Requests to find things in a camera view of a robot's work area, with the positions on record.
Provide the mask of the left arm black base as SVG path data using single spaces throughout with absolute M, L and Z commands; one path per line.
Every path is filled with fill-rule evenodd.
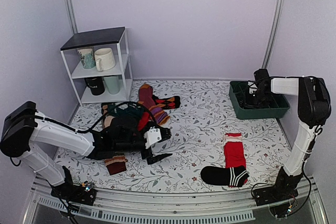
M 88 206 L 93 206 L 97 191 L 94 189 L 94 183 L 85 181 L 80 185 L 75 185 L 72 181 L 70 171 L 62 166 L 65 172 L 65 180 L 59 186 L 52 186 L 51 195 L 67 202 L 76 202 Z

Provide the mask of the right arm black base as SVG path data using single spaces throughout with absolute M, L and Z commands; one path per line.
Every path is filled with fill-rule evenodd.
M 277 175 L 274 185 L 252 189 L 251 195 L 257 206 L 273 204 L 287 200 L 285 204 L 270 207 L 270 213 L 278 218 L 288 217 L 293 208 L 297 205 L 296 197 L 298 196 L 297 185 L 303 176 L 302 171 L 299 175 L 288 175 L 282 167 Z

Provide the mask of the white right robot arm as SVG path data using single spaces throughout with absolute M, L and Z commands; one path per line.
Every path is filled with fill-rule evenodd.
M 274 94 L 298 98 L 298 132 L 291 154 L 282 169 L 287 176 L 301 176 L 316 138 L 331 115 L 330 95 L 325 82 L 314 76 L 270 76 L 267 69 L 256 70 L 254 77 L 254 81 L 243 82 L 245 87 L 242 90 L 234 87 L 236 94 L 243 95 L 243 104 L 249 109 L 267 107 Z

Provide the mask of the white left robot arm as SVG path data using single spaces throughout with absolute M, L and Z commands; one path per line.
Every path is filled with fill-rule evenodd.
M 27 101 L 5 118 L 1 152 L 23 161 L 57 187 L 67 200 L 73 200 L 78 188 L 73 185 L 70 171 L 56 164 L 38 143 L 68 149 L 94 160 L 113 158 L 118 152 L 138 151 L 151 165 L 170 156 L 169 153 L 154 155 L 152 146 L 168 140 L 171 130 L 160 126 L 153 114 L 150 117 L 141 130 L 138 129 L 139 119 L 127 114 L 113 116 L 101 131 L 93 127 L 80 130 L 46 117 L 37 111 L 36 103 Z

